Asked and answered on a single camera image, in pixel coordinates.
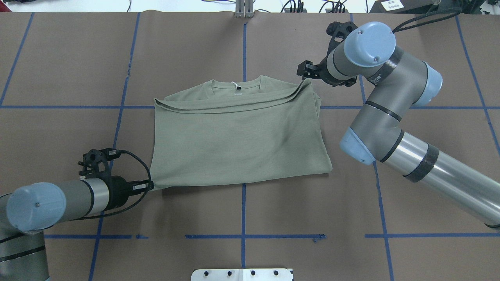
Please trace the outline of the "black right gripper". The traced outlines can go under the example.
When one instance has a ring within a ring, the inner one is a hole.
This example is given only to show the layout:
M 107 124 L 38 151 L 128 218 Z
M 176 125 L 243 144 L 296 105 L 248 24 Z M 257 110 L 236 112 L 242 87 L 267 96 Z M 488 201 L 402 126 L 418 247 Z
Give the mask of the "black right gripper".
M 325 57 L 317 65 L 314 65 L 309 60 L 305 60 L 298 65 L 296 74 L 301 76 L 302 81 L 306 79 L 321 79 L 333 87 L 351 87 L 357 83 L 357 77 L 347 76 L 337 68 L 335 55 Z

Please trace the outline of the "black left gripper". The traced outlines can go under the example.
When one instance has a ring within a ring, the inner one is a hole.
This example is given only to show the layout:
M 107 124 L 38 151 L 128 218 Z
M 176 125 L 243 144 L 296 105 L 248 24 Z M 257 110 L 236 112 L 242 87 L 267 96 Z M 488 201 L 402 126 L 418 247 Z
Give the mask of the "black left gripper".
M 105 180 L 105 184 L 109 192 L 109 201 L 105 211 L 123 206 L 130 196 L 155 188 L 153 181 L 134 180 L 127 182 L 121 176 L 111 176 Z

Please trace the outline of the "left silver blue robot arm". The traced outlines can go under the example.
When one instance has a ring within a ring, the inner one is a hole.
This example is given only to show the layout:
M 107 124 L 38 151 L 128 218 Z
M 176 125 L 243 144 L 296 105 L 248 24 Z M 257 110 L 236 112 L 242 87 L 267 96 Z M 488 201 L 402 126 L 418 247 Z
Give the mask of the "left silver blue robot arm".
M 62 183 L 34 183 L 1 196 L 1 280 L 49 281 L 44 231 L 79 219 L 94 219 L 152 190 L 151 180 L 113 176 Z

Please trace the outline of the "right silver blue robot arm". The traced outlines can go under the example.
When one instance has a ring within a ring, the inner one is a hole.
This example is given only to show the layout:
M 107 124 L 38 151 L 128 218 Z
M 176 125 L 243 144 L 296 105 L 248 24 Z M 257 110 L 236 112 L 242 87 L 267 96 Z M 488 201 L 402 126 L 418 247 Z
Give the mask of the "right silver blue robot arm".
M 302 62 L 297 75 L 333 87 L 351 87 L 365 78 L 373 91 L 345 132 L 341 149 L 363 164 L 391 167 L 499 231 L 499 183 L 401 126 L 409 112 L 427 107 L 443 78 L 396 44 L 399 30 L 377 21 L 330 23 L 327 55 L 316 65 Z

